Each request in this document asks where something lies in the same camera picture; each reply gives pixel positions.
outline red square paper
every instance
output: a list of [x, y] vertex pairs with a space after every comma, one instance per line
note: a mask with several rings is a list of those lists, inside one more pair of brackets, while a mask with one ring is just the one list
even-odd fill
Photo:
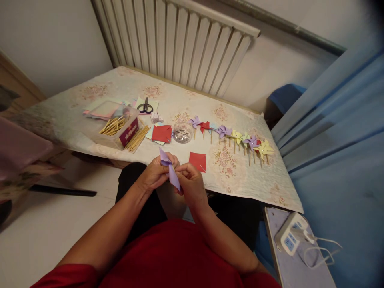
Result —
[[200, 153], [189, 154], [189, 162], [197, 168], [200, 172], [205, 173], [207, 171], [206, 155]]
[[169, 143], [171, 141], [172, 126], [153, 126], [152, 140]]

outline hand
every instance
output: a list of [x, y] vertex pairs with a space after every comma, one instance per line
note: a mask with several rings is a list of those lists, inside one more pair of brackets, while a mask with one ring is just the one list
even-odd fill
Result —
[[201, 211], [208, 208], [207, 194], [203, 177], [199, 170], [190, 163], [175, 168], [186, 204], [191, 210]]
[[[180, 165], [179, 160], [176, 156], [166, 152], [169, 160], [173, 163], [174, 168]], [[160, 163], [160, 156], [157, 156], [152, 160], [152, 162], [145, 168], [144, 172], [136, 180], [136, 184], [144, 192], [152, 193], [152, 191], [162, 185], [168, 176], [166, 175], [169, 172], [168, 166], [163, 166]]]

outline table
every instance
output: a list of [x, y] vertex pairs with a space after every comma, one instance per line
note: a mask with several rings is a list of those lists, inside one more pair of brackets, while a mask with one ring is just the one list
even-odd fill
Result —
[[[234, 150], [233, 140], [229, 147], [228, 140], [224, 144], [219, 141], [218, 134], [213, 132], [211, 144], [210, 134], [206, 131], [203, 139], [199, 130], [196, 139], [187, 144], [171, 141], [170, 144], [160, 146], [144, 140], [135, 154], [95, 144], [79, 132], [79, 119], [87, 105], [96, 99], [108, 100], [109, 97], [128, 103], [137, 97], [158, 100], [158, 112], [164, 118], [164, 124], [173, 125], [179, 120], [187, 121], [197, 115], [201, 121], [209, 121], [217, 126], [225, 125], [241, 133], [248, 132], [268, 140], [275, 153], [269, 155], [269, 164], [262, 165], [257, 157], [254, 159], [252, 155], [244, 155], [243, 147]], [[151, 125], [149, 116], [140, 118], [145, 124]], [[136, 69], [118, 67], [61, 92], [11, 120], [67, 149], [109, 159], [149, 164], [159, 155], [159, 147], [175, 154], [181, 163], [188, 162], [190, 152], [206, 154], [207, 171], [203, 173], [203, 179], [207, 189], [303, 212], [300, 199], [262, 115]]]
[[[326, 265], [309, 269], [303, 262], [304, 250], [314, 244], [301, 242], [294, 256], [289, 256], [285, 251], [279, 251], [276, 247], [275, 236], [287, 220], [290, 212], [277, 208], [266, 207], [264, 220], [267, 228], [274, 266], [280, 278], [283, 288], [336, 288], [331, 273]], [[317, 259], [323, 259], [318, 250], [308, 252], [308, 262], [317, 263]]]

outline red shirt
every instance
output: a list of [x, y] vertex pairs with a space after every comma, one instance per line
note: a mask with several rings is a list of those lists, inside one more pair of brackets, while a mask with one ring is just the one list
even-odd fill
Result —
[[120, 260], [99, 282], [90, 265], [54, 268], [33, 288], [45, 287], [280, 287], [266, 273], [241, 276], [215, 254], [195, 226], [169, 220], [130, 243]]

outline white wall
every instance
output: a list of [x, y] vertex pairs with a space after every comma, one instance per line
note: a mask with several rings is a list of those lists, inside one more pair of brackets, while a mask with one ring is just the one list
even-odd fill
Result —
[[47, 97], [112, 69], [90, 0], [1, 0], [0, 50]]
[[[287, 83], [308, 88], [337, 59], [215, 0], [195, 1], [261, 30], [230, 83], [226, 100], [261, 112], [275, 89]], [[371, 15], [363, 0], [248, 1], [345, 47], [371, 29]]]

